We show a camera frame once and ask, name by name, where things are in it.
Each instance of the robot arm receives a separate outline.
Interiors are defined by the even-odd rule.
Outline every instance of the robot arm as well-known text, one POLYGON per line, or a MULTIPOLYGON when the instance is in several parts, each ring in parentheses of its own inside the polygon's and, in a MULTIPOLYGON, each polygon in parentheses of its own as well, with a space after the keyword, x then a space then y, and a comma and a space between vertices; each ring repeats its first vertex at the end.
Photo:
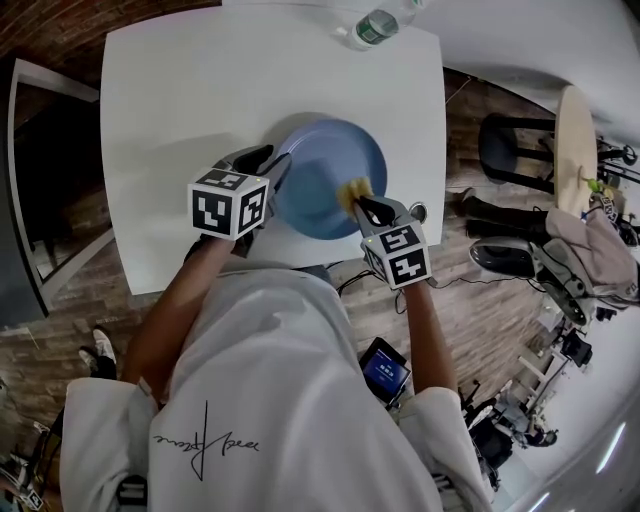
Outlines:
POLYGON ((422 227, 402 203, 381 196, 361 197, 354 209, 365 259, 392 290, 431 277, 422 227))
POLYGON ((187 257, 209 237, 238 241, 237 255, 246 256, 253 230, 274 213, 273 200, 291 167, 285 153, 270 160, 273 146, 253 146, 218 160, 189 184, 189 216, 202 233, 187 257))

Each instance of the white sneaker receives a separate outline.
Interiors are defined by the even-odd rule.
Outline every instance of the white sneaker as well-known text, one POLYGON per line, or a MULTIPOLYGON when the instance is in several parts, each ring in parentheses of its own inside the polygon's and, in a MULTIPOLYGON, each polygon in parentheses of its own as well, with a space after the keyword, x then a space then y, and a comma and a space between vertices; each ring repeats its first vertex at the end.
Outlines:
POLYGON ((80 347, 80 349, 78 350, 78 355, 80 356, 80 359, 82 359, 84 364, 88 366, 89 370, 91 370, 92 372, 98 370, 98 361, 96 361, 96 356, 94 355, 92 349, 90 349, 89 347, 80 347))
POLYGON ((113 346, 107 333, 101 327, 93 328, 93 339, 96 342, 96 352, 98 355, 106 356, 115 363, 116 353, 113 351, 113 346))

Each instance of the black stool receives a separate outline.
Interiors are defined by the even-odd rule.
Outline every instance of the black stool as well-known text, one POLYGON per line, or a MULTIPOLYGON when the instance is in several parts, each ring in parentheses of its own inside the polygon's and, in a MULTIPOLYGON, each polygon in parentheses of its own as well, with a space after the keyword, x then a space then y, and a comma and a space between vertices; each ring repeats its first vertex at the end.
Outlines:
POLYGON ((542 178, 518 174, 518 157, 553 163, 553 153, 518 147, 515 128, 555 132, 553 119, 527 119, 490 114, 480 126, 478 150, 482 170, 494 183, 515 183, 524 187, 554 193, 554 184, 542 178))

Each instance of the round wooden tabletop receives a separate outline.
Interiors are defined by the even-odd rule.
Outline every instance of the round wooden tabletop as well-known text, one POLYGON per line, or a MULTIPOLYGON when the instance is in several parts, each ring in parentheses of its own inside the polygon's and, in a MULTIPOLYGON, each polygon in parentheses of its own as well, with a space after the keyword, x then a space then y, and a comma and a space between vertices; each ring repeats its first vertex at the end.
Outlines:
POLYGON ((580 217, 589 209, 591 190, 586 179, 596 179, 598 150, 591 112, 582 91, 569 85, 562 91, 556 115, 556 206, 580 217))

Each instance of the small screen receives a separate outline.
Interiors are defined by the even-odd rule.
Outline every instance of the small screen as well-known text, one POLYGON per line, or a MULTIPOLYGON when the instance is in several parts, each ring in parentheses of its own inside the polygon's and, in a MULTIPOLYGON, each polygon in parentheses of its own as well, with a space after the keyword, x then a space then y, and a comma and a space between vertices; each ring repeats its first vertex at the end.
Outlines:
POLYGON ((376 350, 364 367, 363 373, 392 394, 398 391, 409 370, 389 358, 382 350, 376 350))

